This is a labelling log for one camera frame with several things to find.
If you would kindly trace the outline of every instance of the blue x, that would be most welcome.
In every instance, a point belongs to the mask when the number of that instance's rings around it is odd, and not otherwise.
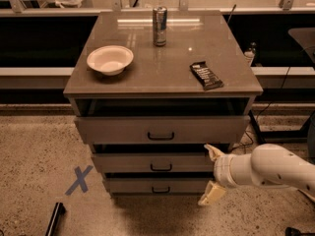
[[[80,167],[78,166],[75,168],[75,172],[77,175],[77,180],[73,183],[73,185],[69,188],[69,190],[65,193],[67,196],[70,196],[74,190],[80,185],[81,190],[85,193],[88,191],[88,186],[85,181],[85,177],[89,174],[89,172],[93,169],[92,166],[88,166],[84,172],[81,171]]]

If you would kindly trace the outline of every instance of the can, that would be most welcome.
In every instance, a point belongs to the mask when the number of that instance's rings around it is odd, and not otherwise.
[[[165,6],[157,6],[153,9],[153,32],[154,45],[166,45],[166,21],[167,8]]]

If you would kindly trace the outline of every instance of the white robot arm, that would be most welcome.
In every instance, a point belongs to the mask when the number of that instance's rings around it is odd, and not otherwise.
[[[215,163],[216,182],[210,181],[200,206],[220,199],[226,188],[242,185],[258,187],[294,187],[315,202],[315,165],[277,145],[255,147],[252,153],[225,154],[216,147],[205,145]]]

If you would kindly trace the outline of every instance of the gray drawer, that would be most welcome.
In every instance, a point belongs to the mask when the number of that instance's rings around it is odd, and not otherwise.
[[[203,152],[102,153],[93,154],[96,170],[105,172],[213,171],[214,164]]]
[[[111,195],[123,194],[203,194],[209,179],[106,179],[103,185]]]
[[[77,117],[75,123],[85,144],[232,144],[249,117]]]

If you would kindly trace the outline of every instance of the white bowl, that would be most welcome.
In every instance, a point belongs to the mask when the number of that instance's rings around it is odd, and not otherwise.
[[[87,60],[89,67],[107,76],[120,74],[134,58],[124,46],[108,45],[93,51]]]

